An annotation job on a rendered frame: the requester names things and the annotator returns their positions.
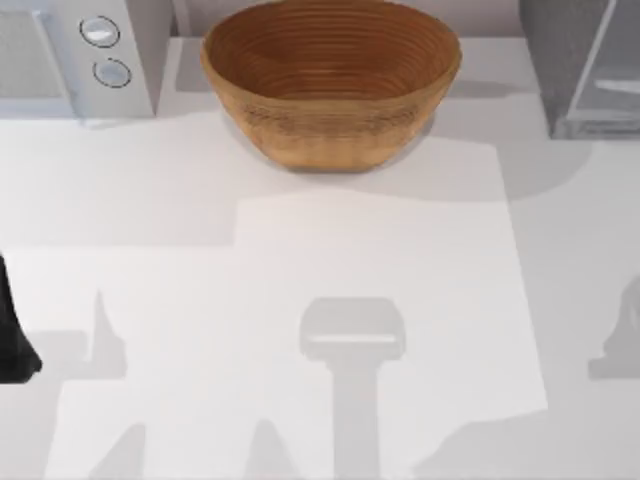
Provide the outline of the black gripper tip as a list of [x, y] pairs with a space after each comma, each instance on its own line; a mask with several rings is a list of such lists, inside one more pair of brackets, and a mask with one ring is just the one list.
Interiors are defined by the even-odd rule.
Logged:
[[19, 322], [7, 267], [0, 254], [0, 385], [25, 384], [43, 362]]

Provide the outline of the pale microwave oven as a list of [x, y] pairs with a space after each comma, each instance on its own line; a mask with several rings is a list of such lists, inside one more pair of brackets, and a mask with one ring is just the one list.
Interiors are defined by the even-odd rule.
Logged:
[[[89, 45], [82, 19], [106, 16], [121, 37]], [[0, 119], [138, 119], [155, 116], [174, 24], [172, 0], [0, 0]], [[124, 88], [93, 76], [115, 58], [132, 72]]]

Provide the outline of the brown woven basket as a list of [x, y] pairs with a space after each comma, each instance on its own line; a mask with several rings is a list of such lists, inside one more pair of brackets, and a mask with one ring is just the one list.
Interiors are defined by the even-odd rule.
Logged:
[[391, 0], [270, 0], [220, 20], [200, 61], [239, 131], [289, 170], [363, 172], [423, 129], [462, 64], [456, 33]]

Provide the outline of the round microwave knob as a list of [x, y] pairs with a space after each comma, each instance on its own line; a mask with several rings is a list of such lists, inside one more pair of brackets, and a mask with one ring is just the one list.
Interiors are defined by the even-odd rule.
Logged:
[[96, 61], [92, 66], [92, 72], [97, 82], [111, 89], [124, 88], [132, 80], [132, 72], [129, 67], [115, 58]]
[[89, 45], [96, 48], [112, 48], [121, 37], [118, 25], [106, 16], [82, 19], [79, 33]]

